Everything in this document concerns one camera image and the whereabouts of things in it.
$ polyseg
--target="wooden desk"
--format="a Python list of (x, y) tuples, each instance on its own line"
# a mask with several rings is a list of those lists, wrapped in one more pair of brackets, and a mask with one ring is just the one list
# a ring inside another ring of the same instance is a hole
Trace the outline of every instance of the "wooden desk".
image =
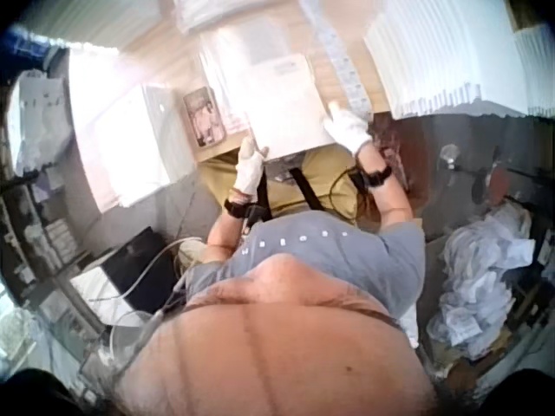
[[(325, 0), (321, 3), (328, 20), (343, 39), (349, 56), (356, 65), (375, 113), (389, 111), (382, 83), (362, 39), (365, 27), (372, 13), (375, 12), (372, 9), (372, 2)], [(325, 54), (323, 46), (314, 35), (312, 27), (305, 19), (297, 0), (281, 1), (271, 7), (226, 18), (217, 27), (204, 30), (202, 33), (208, 34), (225, 26), (233, 27), (256, 16), (270, 18), (288, 37), (291, 53), (301, 53), (307, 57), (313, 68), (317, 89), (324, 103), (338, 101), (340, 105), (348, 106), (336, 72)], [(171, 20), (159, 24), (122, 51), (124, 55), (132, 57), (142, 66), (145, 83), (164, 84), (174, 89), (179, 97), (207, 85), (199, 60), (199, 52), (199, 34), (183, 36)], [(181, 111), (186, 119), (185, 106), (181, 100), (176, 101), (176, 105), (178, 111)], [(198, 149), (194, 143), (193, 132), (185, 120), (184, 125), (198, 162), (239, 147), (246, 133), (228, 134), (222, 143)]]

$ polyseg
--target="black wrist strap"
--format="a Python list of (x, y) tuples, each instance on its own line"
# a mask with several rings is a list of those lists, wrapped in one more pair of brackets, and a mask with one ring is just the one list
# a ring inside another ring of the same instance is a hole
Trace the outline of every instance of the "black wrist strap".
[(234, 218), (244, 219), (247, 218), (247, 212), (252, 204), (235, 204), (226, 199), (224, 202), (224, 208), (229, 215)]
[(392, 173), (393, 169), (391, 169), (391, 166), (387, 166), (381, 172), (376, 171), (372, 173), (365, 173), (363, 174), (364, 184), (367, 188), (377, 188), (378, 186), (385, 184), (385, 181), (389, 179)]

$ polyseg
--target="photo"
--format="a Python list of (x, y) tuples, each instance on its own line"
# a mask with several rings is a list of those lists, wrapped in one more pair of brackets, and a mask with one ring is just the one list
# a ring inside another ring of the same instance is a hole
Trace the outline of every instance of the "photo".
[(225, 138), (218, 107), (207, 87), (187, 94), (183, 101), (199, 147), (219, 143)]

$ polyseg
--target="paper sheet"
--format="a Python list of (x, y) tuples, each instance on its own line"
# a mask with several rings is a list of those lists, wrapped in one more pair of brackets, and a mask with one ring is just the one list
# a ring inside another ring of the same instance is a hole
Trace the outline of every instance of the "paper sheet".
[(326, 112), (302, 55), (264, 62), (243, 74), (242, 104), (268, 160), (333, 143), (323, 129)]

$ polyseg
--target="hand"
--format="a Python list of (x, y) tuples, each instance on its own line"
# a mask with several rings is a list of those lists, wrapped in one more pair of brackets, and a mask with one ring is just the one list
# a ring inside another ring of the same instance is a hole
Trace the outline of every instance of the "hand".
[(342, 146), (347, 147), (353, 156), (360, 151), (362, 145), (372, 141), (367, 132), (368, 123), (349, 110), (341, 109), (336, 102), (329, 105), (331, 118), (323, 122), (330, 136)]
[(251, 201), (257, 200), (257, 188), (264, 172), (264, 159), (268, 155), (268, 148), (258, 150), (257, 144), (250, 136), (243, 139), (239, 149), (237, 169), (237, 179), (233, 189), (247, 197)]

